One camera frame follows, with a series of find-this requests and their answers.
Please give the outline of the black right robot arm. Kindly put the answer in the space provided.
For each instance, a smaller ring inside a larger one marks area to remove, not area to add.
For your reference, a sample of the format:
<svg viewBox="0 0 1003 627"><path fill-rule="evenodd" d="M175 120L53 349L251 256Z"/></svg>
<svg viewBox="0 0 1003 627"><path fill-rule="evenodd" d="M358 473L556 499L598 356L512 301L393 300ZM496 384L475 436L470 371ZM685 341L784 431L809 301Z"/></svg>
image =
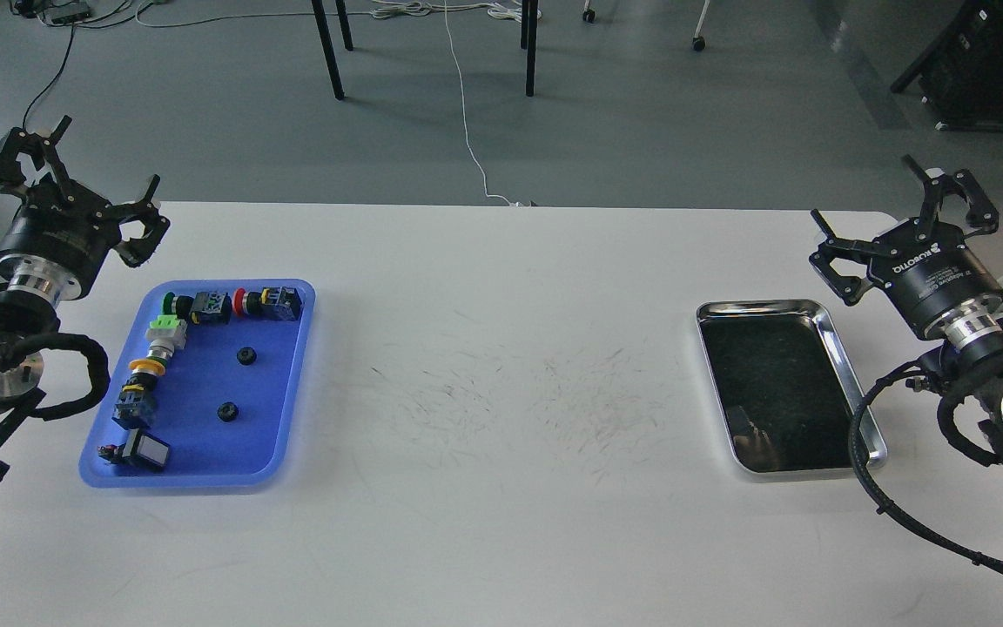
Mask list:
<svg viewBox="0 0 1003 627"><path fill-rule="evenodd" d="M809 262L835 296L855 306L877 289L920 340L935 348L876 380L849 421L847 452L864 492L885 515L929 543L1003 576L1003 561L946 538L909 515L868 469L861 421L880 393L899 381L939 397L936 423L952 448L981 467L1003 468L1003 288L967 240L998 230L1000 215L966 168L946 173L911 155L904 167L919 180L922 206L872 239L839 237L820 211L824 235Z"/></svg>

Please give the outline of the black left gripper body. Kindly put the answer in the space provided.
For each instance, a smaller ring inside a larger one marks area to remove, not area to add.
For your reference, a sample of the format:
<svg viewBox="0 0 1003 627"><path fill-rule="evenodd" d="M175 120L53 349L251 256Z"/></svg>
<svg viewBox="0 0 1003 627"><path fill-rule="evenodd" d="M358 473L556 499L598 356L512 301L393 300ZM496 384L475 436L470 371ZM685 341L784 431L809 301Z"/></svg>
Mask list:
<svg viewBox="0 0 1003 627"><path fill-rule="evenodd" d="M20 206L0 242L5 289L48 302L88 296L108 252L115 225L94 214L52 206Z"/></svg>

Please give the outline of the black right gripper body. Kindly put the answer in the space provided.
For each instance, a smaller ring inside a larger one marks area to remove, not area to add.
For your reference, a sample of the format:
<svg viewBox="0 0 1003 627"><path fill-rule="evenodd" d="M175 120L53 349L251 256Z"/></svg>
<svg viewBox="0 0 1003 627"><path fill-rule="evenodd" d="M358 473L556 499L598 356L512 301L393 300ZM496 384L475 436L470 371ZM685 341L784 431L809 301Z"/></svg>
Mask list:
<svg viewBox="0 0 1003 627"><path fill-rule="evenodd" d="M877 235L872 242L896 255L869 262L869 281L884 290L917 338L942 336L937 321L969 300L982 301L994 311L1003 288L965 243L960 227L936 223L932 233L917 238L915 223L904 221Z"/></svg>

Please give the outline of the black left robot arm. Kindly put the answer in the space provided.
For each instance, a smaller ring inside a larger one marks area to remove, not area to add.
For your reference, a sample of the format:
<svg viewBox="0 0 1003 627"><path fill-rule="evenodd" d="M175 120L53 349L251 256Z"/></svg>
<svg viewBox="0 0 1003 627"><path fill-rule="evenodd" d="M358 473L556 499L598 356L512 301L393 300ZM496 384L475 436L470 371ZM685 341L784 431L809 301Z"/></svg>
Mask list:
<svg viewBox="0 0 1003 627"><path fill-rule="evenodd" d="M71 178L58 155L69 126L64 116L47 134L16 127L0 140L0 193L20 201L0 242L0 448L28 418L60 420L103 400L107 353L91 337L64 333L58 305L88 296L109 253L142 266L170 229L154 201L159 176L142 198L120 204ZM44 406L44 350L81 354L87 393ZM0 483L9 469L0 460Z"/></svg>

